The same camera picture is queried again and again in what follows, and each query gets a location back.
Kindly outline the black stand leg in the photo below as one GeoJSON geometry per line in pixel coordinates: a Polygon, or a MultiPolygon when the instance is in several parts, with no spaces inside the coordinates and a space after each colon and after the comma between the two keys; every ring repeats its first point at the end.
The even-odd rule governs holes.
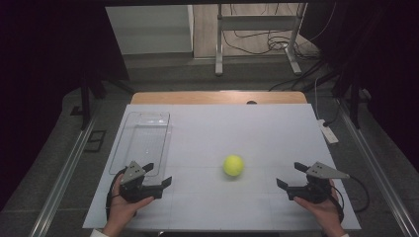
{"type": "Polygon", "coordinates": [[[74,106],[70,114],[82,117],[81,130],[84,130],[91,120],[90,94],[96,99],[104,99],[106,90],[101,80],[83,75],[80,80],[80,92],[81,105],[74,106]]]}
{"type": "Polygon", "coordinates": [[[360,78],[357,74],[348,76],[342,74],[332,89],[334,98],[343,99],[346,93],[349,93],[349,118],[356,129],[360,128],[359,124],[359,103],[360,97],[360,78]]]}

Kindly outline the person's left hand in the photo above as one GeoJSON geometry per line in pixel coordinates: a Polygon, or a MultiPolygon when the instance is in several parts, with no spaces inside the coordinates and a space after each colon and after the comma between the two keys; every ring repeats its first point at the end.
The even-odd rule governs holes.
{"type": "Polygon", "coordinates": [[[154,201],[154,197],[147,197],[135,203],[127,202],[120,196],[121,179],[122,176],[118,176],[113,187],[110,216],[102,229],[107,237],[119,237],[136,212],[154,201]]]}

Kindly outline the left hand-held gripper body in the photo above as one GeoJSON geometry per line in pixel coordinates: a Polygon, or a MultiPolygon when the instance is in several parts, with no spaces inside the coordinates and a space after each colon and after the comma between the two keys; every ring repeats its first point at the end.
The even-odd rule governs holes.
{"type": "Polygon", "coordinates": [[[135,161],[131,161],[126,167],[120,183],[120,195],[127,202],[138,202],[145,198],[162,198],[163,188],[161,185],[146,186],[143,181],[146,173],[135,161]]]}

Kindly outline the black curtain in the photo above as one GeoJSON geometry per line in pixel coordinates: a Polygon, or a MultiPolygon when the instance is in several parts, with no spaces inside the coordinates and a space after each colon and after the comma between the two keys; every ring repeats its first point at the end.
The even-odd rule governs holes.
{"type": "Polygon", "coordinates": [[[126,80],[107,9],[67,0],[0,0],[0,211],[19,186],[69,92],[126,80]]]}
{"type": "Polygon", "coordinates": [[[419,172],[419,0],[311,0],[300,34],[365,89],[374,118],[419,172]]]}

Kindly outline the person's right hand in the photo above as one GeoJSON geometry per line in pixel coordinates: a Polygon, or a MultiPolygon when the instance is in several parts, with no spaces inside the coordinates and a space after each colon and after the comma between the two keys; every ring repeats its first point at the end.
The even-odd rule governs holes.
{"type": "Polygon", "coordinates": [[[347,233],[341,225],[338,207],[331,199],[322,203],[312,203],[301,197],[295,197],[293,200],[315,217],[327,237],[340,237],[347,233]]]}

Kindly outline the white power strip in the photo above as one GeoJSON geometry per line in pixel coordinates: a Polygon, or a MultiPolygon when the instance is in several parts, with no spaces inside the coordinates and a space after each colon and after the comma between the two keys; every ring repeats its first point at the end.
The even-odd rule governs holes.
{"type": "Polygon", "coordinates": [[[325,125],[324,119],[319,119],[317,123],[327,143],[335,144],[339,142],[339,139],[332,131],[332,129],[329,126],[325,125]]]}

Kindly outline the yellow tennis ball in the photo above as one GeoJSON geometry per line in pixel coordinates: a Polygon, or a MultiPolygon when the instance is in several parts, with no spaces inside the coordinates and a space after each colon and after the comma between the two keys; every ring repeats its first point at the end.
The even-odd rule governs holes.
{"type": "Polygon", "coordinates": [[[244,169],[244,161],[238,155],[229,155],[224,159],[222,168],[226,175],[237,177],[244,169]]]}

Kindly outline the aluminium floor rail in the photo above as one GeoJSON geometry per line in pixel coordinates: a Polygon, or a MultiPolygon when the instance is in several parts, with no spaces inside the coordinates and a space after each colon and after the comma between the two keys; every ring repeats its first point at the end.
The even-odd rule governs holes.
{"type": "Polygon", "coordinates": [[[85,128],[77,136],[76,142],[67,156],[61,171],[52,186],[52,189],[42,207],[42,210],[29,234],[29,237],[45,237],[63,199],[74,170],[83,153],[89,135],[96,120],[91,118],[85,128]]]}
{"type": "Polygon", "coordinates": [[[348,106],[342,102],[340,104],[341,117],[347,125],[355,143],[359,147],[365,163],[374,177],[376,184],[383,195],[392,215],[394,216],[404,237],[419,237],[419,228],[413,223],[413,218],[408,212],[401,197],[396,192],[389,181],[381,165],[379,164],[372,148],[368,144],[364,134],[356,128],[350,119],[348,106]]]}

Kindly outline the black rectangular floor frame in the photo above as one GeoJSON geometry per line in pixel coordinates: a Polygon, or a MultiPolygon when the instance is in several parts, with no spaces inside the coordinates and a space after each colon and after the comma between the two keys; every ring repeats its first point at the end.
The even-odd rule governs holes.
{"type": "Polygon", "coordinates": [[[97,153],[101,150],[106,136],[105,130],[93,130],[85,144],[84,151],[87,153],[97,153]]]}

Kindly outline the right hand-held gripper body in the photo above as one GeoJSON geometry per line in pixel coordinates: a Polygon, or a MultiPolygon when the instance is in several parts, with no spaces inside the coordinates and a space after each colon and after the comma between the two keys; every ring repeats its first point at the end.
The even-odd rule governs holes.
{"type": "Polygon", "coordinates": [[[303,198],[312,203],[322,203],[331,195],[331,179],[349,179],[350,175],[338,171],[321,162],[315,162],[307,166],[307,184],[303,187],[288,187],[287,194],[289,200],[295,197],[303,198]]]}

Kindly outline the white cabinet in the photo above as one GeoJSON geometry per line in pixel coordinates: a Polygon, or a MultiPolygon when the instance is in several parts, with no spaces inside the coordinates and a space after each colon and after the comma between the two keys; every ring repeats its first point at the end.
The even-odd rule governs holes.
{"type": "Polygon", "coordinates": [[[193,51],[191,5],[107,7],[122,54],[193,51]]]}

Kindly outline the grey metal stand frame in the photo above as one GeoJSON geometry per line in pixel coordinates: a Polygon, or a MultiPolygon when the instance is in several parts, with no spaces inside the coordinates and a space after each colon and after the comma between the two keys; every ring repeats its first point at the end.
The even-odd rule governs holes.
{"type": "Polygon", "coordinates": [[[223,16],[221,5],[217,5],[217,37],[216,37],[216,53],[215,53],[215,75],[221,76],[223,73],[223,56],[221,35],[224,31],[274,31],[285,30],[291,31],[290,41],[286,45],[284,52],[288,58],[290,66],[295,75],[302,73],[294,53],[294,44],[298,35],[303,13],[306,4],[300,3],[294,16],[223,16]]]}

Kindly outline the wooden table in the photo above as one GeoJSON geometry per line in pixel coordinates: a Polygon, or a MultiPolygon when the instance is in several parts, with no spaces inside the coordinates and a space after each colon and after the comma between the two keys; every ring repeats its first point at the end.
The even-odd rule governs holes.
{"type": "Polygon", "coordinates": [[[185,91],[140,92],[131,98],[133,105],[245,105],[306,104],[302,92],[262,91],[185,91]]]}

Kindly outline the clear plastic tray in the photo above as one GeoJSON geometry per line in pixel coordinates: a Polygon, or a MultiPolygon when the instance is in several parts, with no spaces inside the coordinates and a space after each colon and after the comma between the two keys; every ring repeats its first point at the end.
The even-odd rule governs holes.
{"type": "Polygon", "coordinates": [[[109,173],[115,175],[131,161],[140,167],[153,163],[143,183],[158,185],[165,178],[167,150],[171,135],[167,112],[129,112],[116,139],[109,173]]]}

